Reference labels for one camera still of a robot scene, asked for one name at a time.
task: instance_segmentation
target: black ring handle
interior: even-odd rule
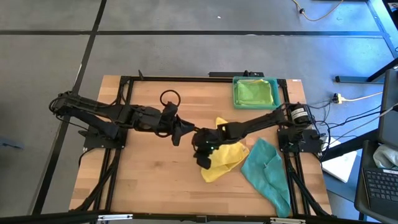
[[[160,138],[167,138],[167,137],[169,137],[171,134],[169,134],[169,133],[166,133],[166,134],[164,134],[164,135],[161,135],[159,132],[157,132],[157,131],[154,131],[155,132],[155,135],[156,136],[158,136],[158,137],[160,137]]]
[[[173,93],[176,94],[176,96],[178,97],[177,107],[180,106],[180,103],[181,103],[181,96],[180,96],[179,93],[177,93],[177,91],[175,91],[175,90],[166,90],[166,91],[164,91],[164,92],[160,95],[160,102],[162,103],[162,105],[163,105],[163,106],[166,106],[166,104],[163,103],[162,98],[163,98],[163,95],[164,95],[165,93],[168,93],[168,92],[173,92]]]

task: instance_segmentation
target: yellow cloth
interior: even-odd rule
[[[216,125],[225,123],[223,118],[216,119]],[[236,167],[248,154],[249,149],[240,142],[222,145],[210,155],[211,167],[208,170],[202,168],[201,175],[206,182],[213,182]]]

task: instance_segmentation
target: green tray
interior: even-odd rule
[[[271,105],[237,105],[235,103],[235,84],[238,80],[265,80],[271,85],[271,95],[274,99],[274,103]],[[274,110],[280,106],[279,89],[278,82],[276,78],[266,78],[266,77],[234,77],[232,81],[232,92],[233,92],[233,103],[236,109],[255,109],[255,110]]]

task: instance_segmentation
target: table leg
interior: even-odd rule
[[[373,84],[383,84],[385,72],[388,69],[392,69],[394,66],[398,65],[398,58],[395,58],[392,62],[388,63],[386,66],[382,67],[375,74],[370,77],[351,77],[351,76],[336,76],[336,82],[338,83],[373,83]]]
[[[368,219],[368,216],[363,214],[362,212],[359,213],[359,221],[366,221]]]

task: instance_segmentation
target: white cable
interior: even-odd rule
[[[365,126],[365,125],[369,124],[370,122],[374,121],[375,119],[381,118],[381,117],[384,116],[386,113],[392,111],[392,109],[393,109],[395,106],[397,106],[397,105],[398,105],[398,103],[396,103],[394,106],[391,106],[388,110],[386,110],[385,112],[381,113],[377,118],[373,118],[372,120],[370,120],[370,121],[368,121],[368,122],[366,122],[366,123],[364,123],[364,124],[362,124],[362,125],[360,125],[360,126],[354,128],[354,129],[352,129],[351,131],[347,131],[347,132],[344,133],[342,136],[340,136],[338,139],[336,139],[336,140],[334,140],[332,143],[330,143],[329,146],[332,145],[333,143],[335,143],[337,140],[339,140],[339,139],[341,139],[342,137],[344,137],[345,135],[347,135],[348,133],[350,133],[350,132],[352,132],[352,131],[354,131],[354,130],[357,130],[358,128],[360,128],[360,127],[362,127],[362,126]]]
[[[341,100],[342,100],[342,101],[357,101],[357,100],[363,100],[363,99],[366,99],[366,98],[369,98],[369,97],[372,97],[372,96],[379,95],[379,94],[381,94],[381,93],[383,93],[383,92],[375,93],[375,94],[372,94],[372,95],[369,95],[369,96],[364,96],[364,97],[360,97],[360,98],[352,99],[352,100],[346,99],[346,98],[344,98],[344,97],[341,97]]]
[[[331,14],[335,9],[337,9],[337,7],[343,3],[344,0],[341,0],[333,9],[331,9],[328,13],[326,13],[324,16],[319,17],[318,19],[310,19],[306,13],[305,10],[300,6],[300,4],[296,1],[296,0],[292,0],[294,2],[294,4],[296,4],[296,7],[298,9],[298,13],[303,14],[303,16],[308,19],[309,21],[315,22],[315,21],[319,21],[323,18],[325,18],[326,16],[329,16],[329,14]]]

